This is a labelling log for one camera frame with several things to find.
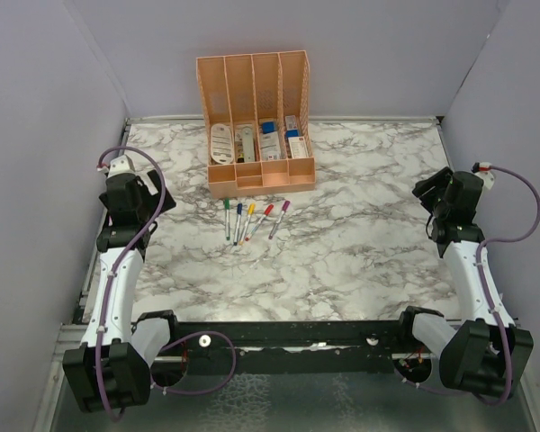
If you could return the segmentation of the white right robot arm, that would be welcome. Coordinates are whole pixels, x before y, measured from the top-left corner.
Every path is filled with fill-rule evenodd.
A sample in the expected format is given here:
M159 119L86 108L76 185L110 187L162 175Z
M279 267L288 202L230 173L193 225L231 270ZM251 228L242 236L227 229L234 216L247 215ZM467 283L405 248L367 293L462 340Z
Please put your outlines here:
M482 191L492 188L499 171L477 162L471 171L445 167L416 183L412 193L428 213L427 237L454 279L462 324L454 328L437 310L408 307L395 330L402 350L424 346L437 357L447 389L490 406L512 396L534 347L531 333L503 305L488 259L493 240L474 221Z

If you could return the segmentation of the blue white pen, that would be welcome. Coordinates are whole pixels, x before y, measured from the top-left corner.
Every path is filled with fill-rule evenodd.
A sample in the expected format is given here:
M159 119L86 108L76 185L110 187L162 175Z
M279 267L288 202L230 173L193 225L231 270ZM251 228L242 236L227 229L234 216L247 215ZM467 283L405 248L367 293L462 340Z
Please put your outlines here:
M234 236L233 236L233 246L237 246L239 243L241 219L242 219L241 213L237 213Z

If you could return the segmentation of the red white pen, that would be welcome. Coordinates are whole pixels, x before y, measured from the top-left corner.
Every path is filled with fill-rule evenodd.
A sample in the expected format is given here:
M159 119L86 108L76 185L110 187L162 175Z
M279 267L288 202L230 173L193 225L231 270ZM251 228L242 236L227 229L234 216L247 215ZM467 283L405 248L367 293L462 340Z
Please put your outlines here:
M257 230L260 228L260 226L263 224L267 217L266 213L263 213L260 218L256 221L255 226L252 228L252 230L245 236L245 241L249 241L257 232Z

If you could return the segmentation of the green white pen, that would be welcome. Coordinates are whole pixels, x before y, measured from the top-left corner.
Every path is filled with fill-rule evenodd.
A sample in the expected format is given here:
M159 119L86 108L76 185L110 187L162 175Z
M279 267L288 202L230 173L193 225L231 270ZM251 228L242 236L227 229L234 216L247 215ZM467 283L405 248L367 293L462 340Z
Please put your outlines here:
M225 208L225 237L230 241L230 207Z

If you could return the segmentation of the magenta white pen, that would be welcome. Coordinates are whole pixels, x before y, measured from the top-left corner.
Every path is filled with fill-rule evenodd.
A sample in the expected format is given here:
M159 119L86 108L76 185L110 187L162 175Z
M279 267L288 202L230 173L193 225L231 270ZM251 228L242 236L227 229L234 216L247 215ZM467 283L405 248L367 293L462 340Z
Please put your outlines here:
M276 219L276 221L274 222L274 225L273 225L273 227L272 227L272 229L270 231L270 234L268 236L268 238L270 240L274 238L276 232L278 231L278 229L279 229L279 227L280 227L280 225L282 223L282 220L284 218L284 214L285 214L285 211L281 210L278 217L277 217L277 219Z

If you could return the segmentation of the red pen cap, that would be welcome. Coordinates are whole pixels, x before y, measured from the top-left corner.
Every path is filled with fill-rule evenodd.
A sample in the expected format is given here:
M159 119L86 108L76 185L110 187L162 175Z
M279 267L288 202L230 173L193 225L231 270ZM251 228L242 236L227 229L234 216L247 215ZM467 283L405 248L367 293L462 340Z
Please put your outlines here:
M270 214L270 212L272 211L272 209L274 208L274 205L273 204L269 204L266 209L265 209L265 213L264 215L265 216L268 216Z

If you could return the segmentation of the yellow white pen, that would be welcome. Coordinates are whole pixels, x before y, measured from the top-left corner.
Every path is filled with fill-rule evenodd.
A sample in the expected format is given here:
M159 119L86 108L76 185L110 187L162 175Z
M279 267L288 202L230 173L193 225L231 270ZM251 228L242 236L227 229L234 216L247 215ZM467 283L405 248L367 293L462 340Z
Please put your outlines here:
M248 214L245 218L245 221L244 221L244 225L242 227L242 231L240 232L240 237L239 237L239 241L238 241L238 244L241 246L245 239L246 239L246 235L248 234L248 226L250 224L250 221L251 221L251 215Z

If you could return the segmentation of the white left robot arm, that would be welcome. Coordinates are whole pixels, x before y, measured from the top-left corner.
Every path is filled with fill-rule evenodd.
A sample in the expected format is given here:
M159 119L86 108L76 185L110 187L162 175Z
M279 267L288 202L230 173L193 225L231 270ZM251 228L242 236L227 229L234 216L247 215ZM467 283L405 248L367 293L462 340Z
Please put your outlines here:
M131 323L134 291L157 217L175 208L164 178L148 172L151 193L131 170L106 177L99 197L107 220L96 239L100 280L93 315L77 348L63 355L63 370L77 406L85 413L124 411L149 400L151 366L158 353L180 346L171 310L143 314Z

